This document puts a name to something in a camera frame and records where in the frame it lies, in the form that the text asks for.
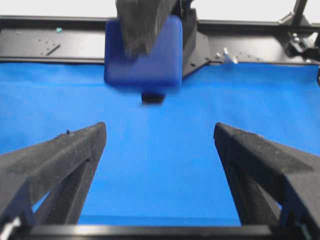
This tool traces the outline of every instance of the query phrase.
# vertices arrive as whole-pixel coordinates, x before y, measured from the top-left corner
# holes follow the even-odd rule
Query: screw
[[[215,59],[218,60],[218,59],[220,59],[220,58],[221,58],[221,54],[217,52],[216,55],[215,55]]]

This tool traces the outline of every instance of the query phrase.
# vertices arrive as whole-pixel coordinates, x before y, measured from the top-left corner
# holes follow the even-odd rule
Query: blue plastic block
[[[149,55],[130,59],[125,54],[118,20],[105,26],[104,81],[123,91],[163,94],[182,84],[183,30],[181,20],[169,16]]]

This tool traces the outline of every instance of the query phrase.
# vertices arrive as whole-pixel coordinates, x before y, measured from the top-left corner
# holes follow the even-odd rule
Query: black bar
[[[91,29],[105,31],[105,23],[110,18],[90,18],[90,17],[48,17],[48,16],[0,16],[1,27],[28,27],[38,28],[43,26],[57,27],[59,25],[73,29]],[[313,23],[310,26],[283,25],[273,21],[228,21],[228,20],[198,20],[199,31],[226,30],[233,31],[257,31],[257,32],[302,32],[314,33],[320,29],[320,23]]]
[[[200,32],[257,32],[257,33],[315,33],[318,32],[320,23],[313,23],[309,26],[286,25],[273,21],[224,21],[224,20],[199,20],[198,30]]]
[[[17,228],[12,240],[36,239],[180,239],[180,240],[301,240],[299,227],[115,227],[34,226]]]
[[[50,63],[50,64],[97,64],[103,65],[104,58],[64,58],[64,57],[11,57],[0,56],[0,63],[13,62],[13,63]]]
[[[308,0],[296,0],[293,9],[294,15],[292,19],[292,25],[300,25],[304,16]]]

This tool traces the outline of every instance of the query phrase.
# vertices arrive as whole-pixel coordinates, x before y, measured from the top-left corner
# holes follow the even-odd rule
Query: blue fabric surface
[[[105,24],[105,72],[107,84],[139,93],[177,92],[182,84],[183,33],[177,16],[170,16],[149,55],[129,59],[125,53],[119,20]]]
[[[316,66],[206,66],[162,106],[104,84],[96,65],[0,64],[0,154],[104,121],[81,224],[237,225],[217,122],[320,155]]]

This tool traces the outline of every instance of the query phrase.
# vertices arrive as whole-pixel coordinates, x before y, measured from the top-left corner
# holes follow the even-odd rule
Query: white wall
[[[277,21],[295,0],[196,0],[199,19]],[[0,15],[115,17],[115,0],[1,0]],[[320,0],[308,0],[306,17],[320,23]]]

